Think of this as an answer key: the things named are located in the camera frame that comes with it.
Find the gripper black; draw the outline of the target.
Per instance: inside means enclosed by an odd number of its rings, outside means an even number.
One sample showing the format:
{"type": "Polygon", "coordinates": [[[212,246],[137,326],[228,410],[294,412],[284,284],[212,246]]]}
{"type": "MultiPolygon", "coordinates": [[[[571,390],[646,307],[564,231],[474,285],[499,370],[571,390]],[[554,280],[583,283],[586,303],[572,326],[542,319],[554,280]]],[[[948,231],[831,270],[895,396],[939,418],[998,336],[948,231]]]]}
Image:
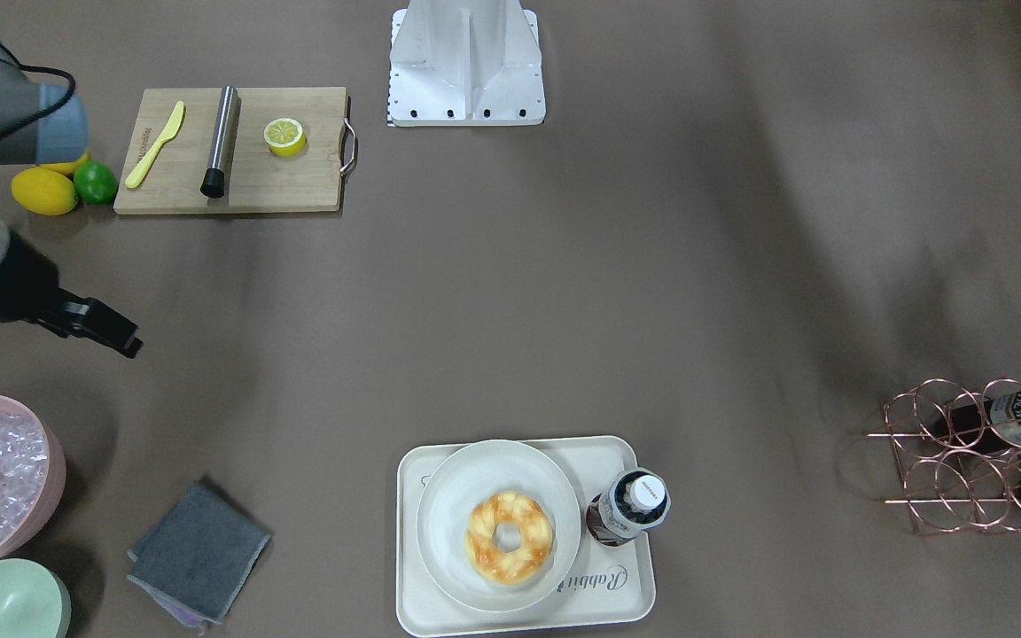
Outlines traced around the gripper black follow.
{"type": "Polygon", "coordinates": [[[17,233],[0,259],[0,323],[40,324],[60,338],[87,338],[133,359],[143,346],[136,323],[94,298],[65,298],[59,271],[17,233]]]}

